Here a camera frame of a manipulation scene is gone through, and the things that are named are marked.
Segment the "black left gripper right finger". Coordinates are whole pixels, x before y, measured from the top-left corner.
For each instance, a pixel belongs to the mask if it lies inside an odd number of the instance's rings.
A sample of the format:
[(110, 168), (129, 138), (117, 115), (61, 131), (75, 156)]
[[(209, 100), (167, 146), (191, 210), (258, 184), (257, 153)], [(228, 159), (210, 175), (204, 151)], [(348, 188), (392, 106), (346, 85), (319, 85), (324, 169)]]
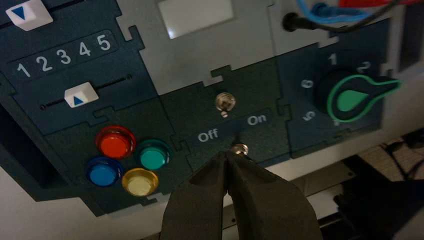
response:
[(321, 240), (316, 213), (293, 183), (246, 156), (227, 154), (228, 193), (241, 240)]

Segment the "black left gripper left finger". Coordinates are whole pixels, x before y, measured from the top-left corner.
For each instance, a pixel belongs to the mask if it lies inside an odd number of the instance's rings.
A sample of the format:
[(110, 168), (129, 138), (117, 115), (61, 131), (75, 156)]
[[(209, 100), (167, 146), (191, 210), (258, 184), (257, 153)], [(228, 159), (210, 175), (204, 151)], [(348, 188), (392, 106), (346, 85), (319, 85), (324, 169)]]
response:
[(171, 193), (165, 208), (161, 240), (220, 240), (223, 201), (228, 191), (228, 164), (221, 151)]

